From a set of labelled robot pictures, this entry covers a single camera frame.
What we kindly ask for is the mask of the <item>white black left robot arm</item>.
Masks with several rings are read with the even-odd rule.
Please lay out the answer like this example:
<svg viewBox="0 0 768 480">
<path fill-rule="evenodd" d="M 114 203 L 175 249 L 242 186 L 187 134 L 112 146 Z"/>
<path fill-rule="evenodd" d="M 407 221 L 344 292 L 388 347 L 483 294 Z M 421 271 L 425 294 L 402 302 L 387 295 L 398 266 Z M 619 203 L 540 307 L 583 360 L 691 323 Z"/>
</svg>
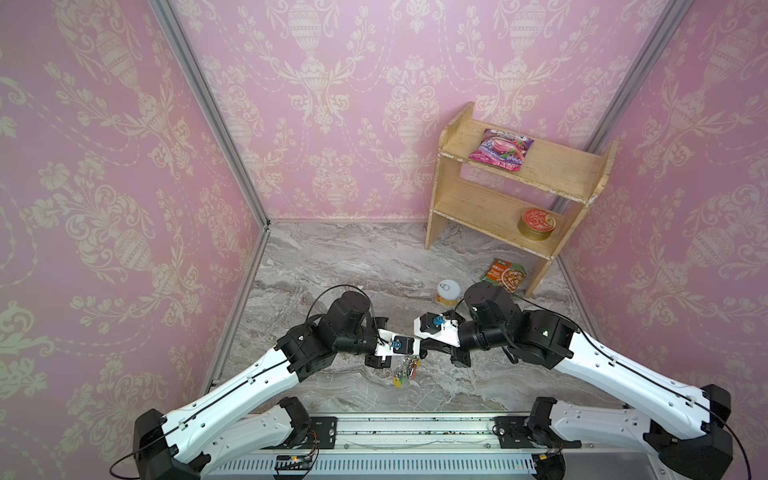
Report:
<svg viewBox="0 0 768 480">
<path fill-rule="evenodd" d="M 308 313 L 241 373 L 191 403 L 134 422 L 128 458 L 139 479 L 199 479 L 226 447 L 220 434 L 253 409 L 330 366 L 340 352 L 372 355 L 382 341 L 370 297 L 344 284 L 324 314 Z"/>
</svg>

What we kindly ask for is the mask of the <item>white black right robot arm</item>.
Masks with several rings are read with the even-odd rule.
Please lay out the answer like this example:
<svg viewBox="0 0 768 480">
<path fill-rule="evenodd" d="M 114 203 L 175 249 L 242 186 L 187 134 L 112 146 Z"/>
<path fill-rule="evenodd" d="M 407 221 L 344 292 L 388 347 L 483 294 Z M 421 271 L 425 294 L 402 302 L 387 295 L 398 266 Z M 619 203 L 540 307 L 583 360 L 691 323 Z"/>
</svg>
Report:
<svg viewBox="0 0 768 480">
<path fill-rule="evenodd" d="M 448 310 L 415 319 L 421 354 L 440 351 L 454 365 L 470 367 L 471 352 L 499 348 L 514 364 L 570 375 L 623 403 L 620 409 L 604 409 L 539 397 L 525 421 L 533 444 L 554 451 L 587 442 L 643 451 L 688 479 L 723 478 L 733 451 L 743 447 L 727 424 L 727 390 L 687 385 L 650 370 L 562 314 L 521 309 L 501 286 L 476 283 L 463 301 L 468 317 Z"/>
</svg>

